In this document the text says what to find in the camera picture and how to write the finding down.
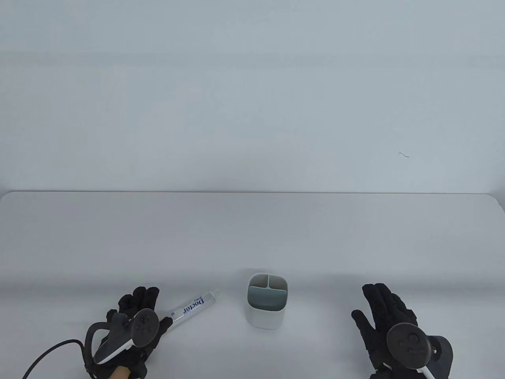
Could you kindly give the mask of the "person's right hand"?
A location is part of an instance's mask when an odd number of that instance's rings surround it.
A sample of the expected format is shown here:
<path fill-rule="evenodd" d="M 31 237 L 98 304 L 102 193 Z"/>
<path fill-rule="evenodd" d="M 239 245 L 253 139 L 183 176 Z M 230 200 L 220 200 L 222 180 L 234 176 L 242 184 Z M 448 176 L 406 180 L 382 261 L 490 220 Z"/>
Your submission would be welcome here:
<path fill-rule="evenodd" d="M 424 376 L 416 370 L 404 368 L 393 358 L 387 347 L 389 330 L 399 323 L 417 326 L 417 316 L 406 307 L 401 298 L 383 283 L 365 284 L 363 294 L 371 308 L 374 326 L 359 309 L 351 313 L 364 341 L 375 373 L 372 379 L 419 379 Z"/>

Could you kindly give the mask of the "person's left hand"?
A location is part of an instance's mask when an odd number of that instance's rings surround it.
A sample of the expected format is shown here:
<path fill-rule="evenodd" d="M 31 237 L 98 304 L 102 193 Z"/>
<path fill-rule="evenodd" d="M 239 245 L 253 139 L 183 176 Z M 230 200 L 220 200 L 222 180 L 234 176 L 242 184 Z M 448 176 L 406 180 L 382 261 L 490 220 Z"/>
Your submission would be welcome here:
<path fill-rule="evenodd" d="M 86 334 L 85 369 L 95 379 L 144 379 L 146 361 L 173 320 L 159 320 L 155 305 L 157 287 L 137 287 L 110 309 L 106 321 L 94 323 Z"/>

